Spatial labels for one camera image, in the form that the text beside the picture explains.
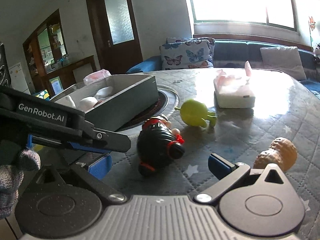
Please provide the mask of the grey knit gloved hand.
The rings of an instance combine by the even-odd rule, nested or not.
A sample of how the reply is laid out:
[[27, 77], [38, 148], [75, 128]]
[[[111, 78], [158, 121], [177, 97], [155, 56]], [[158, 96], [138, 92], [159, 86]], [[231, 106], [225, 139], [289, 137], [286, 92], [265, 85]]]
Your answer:
[[24, 171], [39, 171], [41, 159], [32, 148], [31, 139], [17, 152], [10, 164], [1, 164], [1, 219], [11, 215], [18, 199], [18, 189], [24, 178]]

